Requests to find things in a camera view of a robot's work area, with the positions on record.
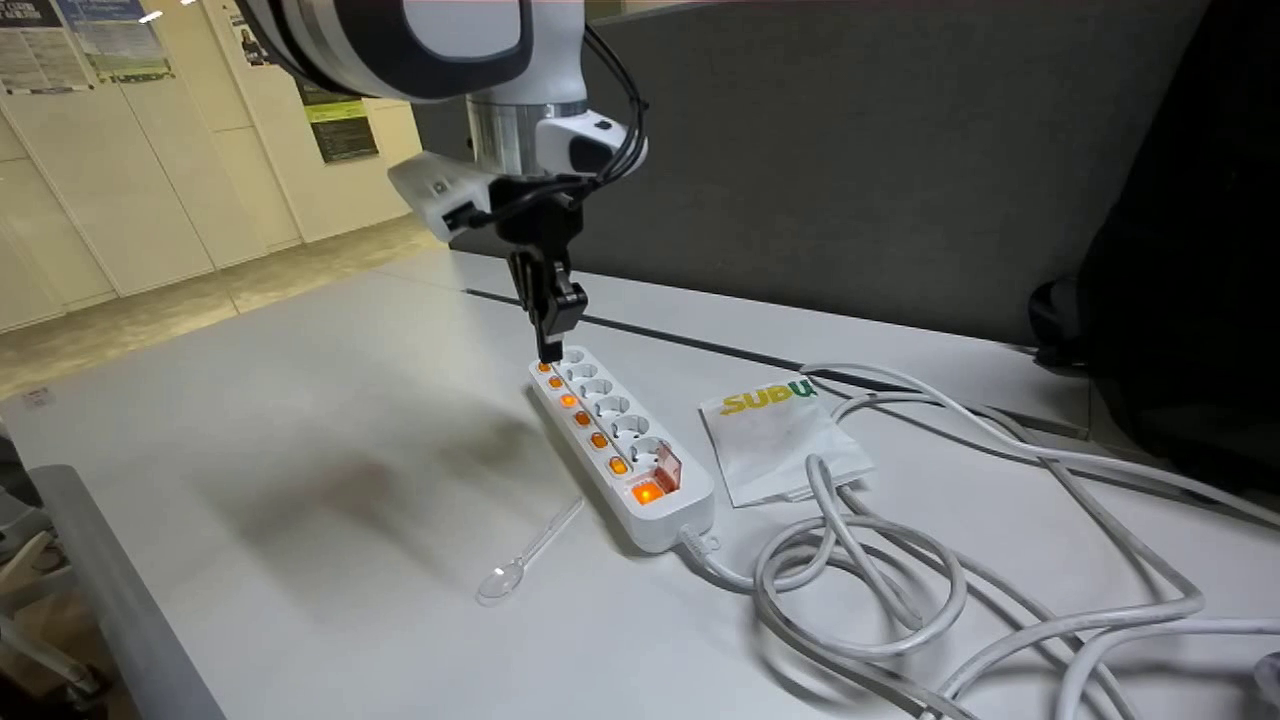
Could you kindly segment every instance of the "black cable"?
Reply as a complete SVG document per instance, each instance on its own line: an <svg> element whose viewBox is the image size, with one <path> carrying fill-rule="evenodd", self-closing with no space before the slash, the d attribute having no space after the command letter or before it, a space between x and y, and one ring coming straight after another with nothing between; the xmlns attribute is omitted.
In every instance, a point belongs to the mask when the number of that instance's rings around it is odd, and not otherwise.
<svg viewBox="0 0 1280 720"><path fill-rule="evenodd" d="M643 99L634 77L628 72L628 63L606 49L606 38L594 27L585 32L585 42L591 49L591 55L606 66L606 77L623 88L623 94L630 102L630 125L628 125L628 135L623 135L619 150L591 176L555 176L555 181L548 181L548 189L534 189L534 191L521 197L516 203L493 210L489 216L493 223L501 223L509 216L521 216L521 210L526 210L526 208L534 208L534 203L544 203L552 197L585 198L594 189L623 181L640 164L643 142L648 142L648 128L643 128L648 99Z"/></svg>

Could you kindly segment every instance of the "yellow label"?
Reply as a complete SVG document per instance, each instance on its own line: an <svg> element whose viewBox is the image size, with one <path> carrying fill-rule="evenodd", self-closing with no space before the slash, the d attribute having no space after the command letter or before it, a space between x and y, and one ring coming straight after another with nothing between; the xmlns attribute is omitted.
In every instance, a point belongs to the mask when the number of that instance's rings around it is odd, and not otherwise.
<svg viewBox="0 0 1280 720"><path fill-rule="evenodd" d="M719 416L739 416L739 413L755 413L755 409L772 409L772 403L788 403L788 400L802 400L802 396L815 396L815 387L807 379L767 382L755 391L725 396Z"/></svg>
<svg viewBox="0 0 1280 720"><path fill-rule="evenodd" d="M306 102L306 125L338 125L366 114L359 99L350 102Z"/></svg>

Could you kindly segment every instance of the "wall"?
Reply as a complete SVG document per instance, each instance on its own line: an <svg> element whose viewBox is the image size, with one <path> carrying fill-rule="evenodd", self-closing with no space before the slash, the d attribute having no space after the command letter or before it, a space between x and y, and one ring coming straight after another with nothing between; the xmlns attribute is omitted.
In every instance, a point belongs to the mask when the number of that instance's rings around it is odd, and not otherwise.
<svg viewBox="0 0 1280 720"><path fill-rule="evenodd" d="M408 210L383 181L418 148L403 102L366 102L375 161L323 164L232 4L152 9L174 80L0 94L0 330Z"/></svg>
<svg viewBox="0 0 1280 720"><path fill-rule="evenodd" d="M586 203L577 263L1022 338L1026 292L1095 237L1198 10L739 0L606 23L652 150ZM418 125L459 150L457 109Z"/></svg>

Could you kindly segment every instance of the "power strip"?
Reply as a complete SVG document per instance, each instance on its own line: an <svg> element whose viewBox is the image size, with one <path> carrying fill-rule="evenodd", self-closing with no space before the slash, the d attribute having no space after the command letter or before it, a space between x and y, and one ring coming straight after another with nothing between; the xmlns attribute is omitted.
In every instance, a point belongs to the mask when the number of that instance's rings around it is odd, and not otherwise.
<svg viewBox="0 0 1280 720"><path fill-rule="evenodd" d="M669 553L682 531L712 528L712 475L591 351L563 349L560 362L532 362L526 376L640 553Z"/></svg>

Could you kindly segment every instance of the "power cord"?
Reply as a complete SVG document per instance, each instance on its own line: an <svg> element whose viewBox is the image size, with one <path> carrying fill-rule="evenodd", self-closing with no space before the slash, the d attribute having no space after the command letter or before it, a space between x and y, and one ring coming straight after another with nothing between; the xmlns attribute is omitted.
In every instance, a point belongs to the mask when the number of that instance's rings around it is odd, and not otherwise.
<svg viewBox="0 0 1280 720"><path fill-rule="evenodd" d="M1164 593L1161 593L1161 600L1151 600L1151 603L1055 614L1044 603L1034 603L1026 593L1020 593L1014 582L1001 578L990 568L976 564L970 557L960 557L916 528L904 528L904 523L875 515L873 509L862 509L854 498L850 488L837 488L829 465L811 454L802 465L802 472L807 472L807 488L811 488L821 515L781 528L767 539L767 546L755 557L751 576L719 564L694 534L682 534L680 557L687 560L693 571L706 576L712 582L732 589L732 593L748 593L760 619L781 641L788 641L795 650L823 664L829 672L878 690L885 699L891 699L896 707L904 707L910 716L964 720L970 710L960 707L960 690L970 687L976 678L985 678L1001 660L1033 649L1055 664L1066 664L1062 684L1061 684L1061 699L1055 699L1055 720L1072 720L1081 710L1081 699L1088 699L1098 716L1128 720L1134 710L1125 699L1118 678L1105 666L1105 657L1115 644L1143 641L1143 637L1246 637L1246 631L1276 637L1280 631L1280 624L1269 624L1269 619L1187 619L1191 613L1204 606L1204 593L1187 576L1181 576L1161 553L1151 553L1141 534L1130 534L1098 498L1091 498L1091 490L1081 481L1081 468L1118 472L1125 481L1141 481L1149 488L1151 482L1175 488L1175 490L1213 498L1234 515L1280 528L1280 515L1271 509L1246 503L1241 496L1229 496L1213 482L1198 482L1198 481L1169 472L1169 468L1026 444L1012 416L964 409L960 400L945 396L940 387L930 387L909 372L896 372L896 368L840 361L840 362L802 362L802 376L815 379L815 372L837 372L837 368L840 372L848 372L848 368L869 372L875 379L888 376L891 379L888 387L896 387L896 391L873 391L869 400L850 400L840 413L840 420L850 413L862 413L862 409L885 413L885 403L935 403L935 409L954 413L960 420L981 429L1001 449L970 444L970 438L964 438L964 444L990 452L990 454L1005 454L1005 459L1040 465L1044 472L1050 472L1062 482L1062 490L1098 523L1098 531L1134 564L1134 571L1161 576L1164 589L1173 589L1175 595L1164 600ZM949 582L945 603L900 589L878 568L909 576L904 560L875 546L875 543L854 539L850 531L875 531L878 539L888 539L904 557L940 571ZM829 641L821 641L815 631L795 624L784 613L781 595L798 593L802 582L811 582L829 568L860 576L873 589L875 603L904 628L904 637L896 637L888 644L873 644L873 649L830 649ZM904 678L900 672L878 666L885 660L916 650L916 649L930 644L935 637L945 637L960 619L966 593L985 606L990 606L1005 624L1012 624L1014 631L981 649L976 657L966 657L935 690Z"/></svg>

